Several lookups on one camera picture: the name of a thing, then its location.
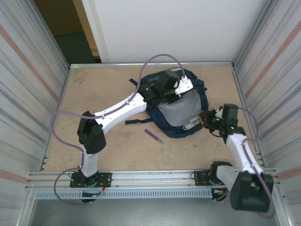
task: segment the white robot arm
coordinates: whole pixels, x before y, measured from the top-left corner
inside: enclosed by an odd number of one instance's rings
[[[167,100],[169,103],[181,98],[181,94],[193,88],[187,77],[177,78],[172,71],[166,71],[165,76],[158,82],[151,85],[141,85],[138,93],[130,100],[129,96],[120,103],[101,112],[92,115],[85,112],[84,116],[101,116],[95,120],[81,119],[78,129],[79,142],[84,150],[84,164],[80,173],[82,174],[85,186],[94,184],[93,176],[97,173],[98,153],[106,145],[104,135],[115,125],[137,113],[143,112],[147,107],[154,107]],[[107,116],[124,103],[126,106]],[[210,133],[218,130],[224,143],[234,156],[237,170],[232,165],[214,163],[210,168],[210,179],[223,182],[231,191],[231,205],[236,210],[249,210],[267,212],[269,210],[269,199],[256,177],[256,171],[262,175],[270,191],[273,187],[273,179],[270,175],[264,175],[262,168],[257,164],[248,144],[245,144],[245,151],[242,147],[246,134],[242,127],[238,127],[238,107],[225,104],[217,111],[202,111],[199,114],[202,125],[209,129]]]

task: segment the navy blue backpack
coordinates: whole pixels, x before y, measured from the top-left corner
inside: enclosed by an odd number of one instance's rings
[[[193,89],[196,90],[200,96],[202,110],[208,110],[208,100],[207,100],[207,97],[205,94],[205,91],[207,90],[207,88],[204,86],[204,82],[201,79],[199,79],[193,72],[188,71],[186,69],[184,69],[184,71],[185,71],[186,76],[191,80]],[[179,75],[179,77],[182,77],[183,73],[181,70],[178,70],[175,72]],[[154,78],[158,78],[163,73],[164,73],[164,71],[161,71],[161,72],[149,74],[149,75],[143,77],[141,79],[141,85],[150,83],[151,81],[154,80]],[[133,79],[130,79],[130,82],[132,82],[134,85],[138,84]],[[195,132],[197,132],[203,128],[203,126],[201,124],[198,124],[189,130],[184,130],[183,126],[177,126],[177,127],[171,126],[167,122],[164,115],[162,114],[162,112],[160,111],[160,109],[157,106],[152,109],[146,109],[146,112],[150,116],[149,119],[128,120],[128,121],[126,121],[126,125],[134,124],[134,123],[147,123],[147,122],[153,121],[159,127],[159,129],[162,130],[170,138],[183,138],[183,137],[192,135]]]

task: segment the black mounting bracket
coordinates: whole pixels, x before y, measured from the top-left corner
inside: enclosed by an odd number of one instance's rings
[[[112,173],[95,173],[90,177],[85,177],[81,170],[71,175],[70,187],[111,187]]]
[[[232,166],[226,161],[214,161],[209,170],[200,170],[194,172],[194,182],[196,186],[212,186],[224,185],[224,183],[217,178],[216,171],[218,166]]]

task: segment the silver metal panel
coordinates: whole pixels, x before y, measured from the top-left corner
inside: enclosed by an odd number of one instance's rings
[[[253,43],[255,42],[257,36],[262,31],[262,29],[264,27],[264,24],[265,24],[264,22],[267,21],[270,18],[271,11],[275,7],[275,5],[279,2],[280,2],[279,0],[267,0],[267,2],[265,3],[258,19],[256,20],[256,22],[253,26],[248,38],[246,39],[246,41],[245,41],[238,57],[235,60],[235,63],[234,63],[235,68],[239,68],[241,66],[241,64],[244,61],[246,55],[250,51]]]
[[[230,61],[212,62],[180,62],[183,66],[232,66]],[[73,68],[102,68],[102,67],[142,67],[144,63],[107,63],[107,64],[71,64]],[[147,64],[148,67],[178,67],[175,62],[154,62]]]
[[[242,103],[242,106],[244,108],[247,108],[246,100],[245,100],[245,97],[243,95],[240,83],[238,81],[237,70],[232,69],[232,74],[233,74],[233,78],[234,78],[234,81],[235,81],[235,84],[236,84],[236,87],[237,87],[237,90],[238,90],[238,95],[239,95],[240,101]],[[251,119],[251,116],[248,113],[245,113],[245,115],[246,115],[246,118],[247,118],[247,122],[248,122],[248,125],[249,125],[249,128],[250,128],[252,137],[254,137],[254,135],[255,135],[255,126],[253,124],[253,120]],[[260,142],[258,142],[258,141],[255,142],[255,148],[256,148],[256,151],[260,152],[262,163],[263,163],[263,165],[265,165],[264,155],[261,154]],[[294,223],[293,223],[293,220],[292,220],[291,213],[287,209],[287,205],[285,204],[284,199],[283,199],[283,197],[281,195],[281,192],[280,192],[281,184],[279,183],[278,178],[274,178],[274,180],[275,179],[277,180],[279,186],[274,186],[274,188],[273,188],[273,201],[274,201],[274,204],[275,204],[275,208],[276,208],[276,212],[277,212],[277,216],[278,216],[280,225],[281,226],[293,226]]]
[[[36,191],[24,191],[23,193],[23,201],[22,208],[20,208],[17,219],[17,226],[26,226],[29,223],[32,209],[35,203]]]
[[[91,199],[91,197],[82,197],[85,190],[58,191],[62,199]],[[89,193],[98,194],[100,190]],[[105,189],[100,195],[93,196],[93,199],[154,199],[154,198],[212,198],[211,188],[193,188],[193,189]],[[38,191],[36,200],[57,200],[54,191]]]
[[[254,212],[235,211],[229,198],[110,199],[69,206],[37,200],[30,226],[277,226]]]

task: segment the metal frame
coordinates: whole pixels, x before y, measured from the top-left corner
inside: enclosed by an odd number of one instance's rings
[[[207,62],[180,62],[183,66],[232,66],[231,61],[207,61]],[[103,67],[142,67],[144,63],[104,63],[104,64],[71,64],[73,68],[103,68]],[[153,62],[147,67],[171,67],[179,66],[176,62]]]
[[[274,188],[279,186],[275,169],[264,169],[266,173],[274,177]],[[149,171],[112,171],[111,187],[105,189],[108,193],[97,199],[114,198],[139,198],[128,197],[130,193],[147,193],[140,198],[211,198],[211,189],[225,188],[225,186],[195,186],[191,173],[193,170],[149,170]],[[53,200],[53,184],[60,172],[31,172],[25,187],[23,208],[20,209],[18,224],[20,226],[29,223],[35,200]],[[57,183],[57,191],[64,194],[67,199],[83,199],[78,194],[95,192],[95,188],[70,188],[68,174],[61,176]]]
[[[233,67],[232,67],[232,75],[233,75],[233,79],[234,79],[234,82],[235,82],[235,85],[236,85],[236,88],[237,88],[237,91],[238,91],[238,95],[239,95],[241,105],[243,106],[243,108],[248,109],[248,106],[246,104],[245,96],[243,94],[243,91],[241,89],[241,86],[240,86],[240,83],[239,83],[239,80],[238,80],[237,71],[234,70]],[[252,120],[251,116],[246,112],[245,112],[245,116],[246,116],[246,120],[247,120],[249,128],[250,128],[251,136],[252,136],[252,138],[255,138],[256,129],[255,129],[253,120]],[[261,156],[262,165],[265,167],[266,166],[266,164],[265,164],[266,161],[265,161],[265,157],[261,153],[261,150],[262,150],[261,144],[258,140],[256,140],[254,142],[254,145],[255,145],[256,152],[259,153],[260,156]]]
[[[184,66],[230,66],[233,74],[233,78],[238,90],[238,94],[243,107],[246,107],[246,101],[243,96],[240,84],[238,82],[238,77],[236,71],[232,67],[231,62],[184,62]],[[92,64],[92,65],[71,65],[72,68],[106,68],[106,67],[141,67],[143,63],[122,63],[122,64]],[[177,66],[177,63],[150,63],[148,66]],[[68,78],[70,73],[66,77],[64,84],[63,92],[59,100],[58,109],[60,108],[63,100],[63,95],[66,89]],[[251,134],[254,137],[255,130],[253,127],[252,120],[249,115],[246,115],[248,124],[250,126]],[[52,137],[49,138],[48,147],[46,153],[48,154]],[[259,142],[255,143],[256,155],[262,166],[264,166],[264,159],[261,155],[261,149]],[[273,191],[273,198],[276,204],[277,216],[281,226],[291,226],[290,215],[287,213],[287,207],[281,199],[280,190],[279,190],[279,181],[277,179],[277,173],[274,169],[264,169],[265,172],[269,172],[274,176],[275,186]],[[138,189],[150,190],[156,189],[166,190],[171,189],[173,191],[180,191],[184,189],[185,191],[193,191],[193,189],[211,189],[211,188],[224,188],[225,186],[200,186],[196,187],[194,180],[190,178],[192,170],[152,170],[152,171],[113,171],[113,181],[110,188],[107,188],[108,191],[137,191]],[[60,172],[31,172],[29,175],[28,183],[24,192],[23,199],[23,208],[20,209],[19,214],[19,224],[18,225],[27,225],[30,220],[30,215],[33,209],[34,202],[36,200],[37,194],[42,192],[52,193],[53,184]],[[70,188],[69,187],[70,178],[68,175],[62,175],[58,184],[58,191],[67,191],[67,192],[78,192],[82,189]],[[87,188],[86,190],[95,191],[95,188]]]
[[[62,92],[61,92],[61,95],[60,95],[60,98],[58,100],[58,105],[57,105],[57,108],[56,108],[56,112],[59,111],[61,109],[61,106],[62,106],[62,102],[63,102],[63,97],[65,95],[65,91],[66,91],[66,88],[67,88],[67,84],[68,84],[68,80],[69,80],[69,76],[70,76],[70,70],[69,72],[67,73],[66,75],[66,78],[65,78],[65,82],[63,84],[63,89],[62,89]],[[56,124],[57,124],[57,119],[58,119],[58,115],[54,118],[54,127],[56,127]],[[47,157],[48,157],[48,154],[49,154],[49,151],[50,151],[50,146],[51,146],[51,142],[52,142],[52,131],[49,130],[48,132],[48,139],[47,139],[47,143],[45,145],[45,154],[44,154],[44,158],[43,160],[41,161],[41,165],[40,165],[40,171],[43,170],[43,166],[44,164],[46,164],[47,162]]]

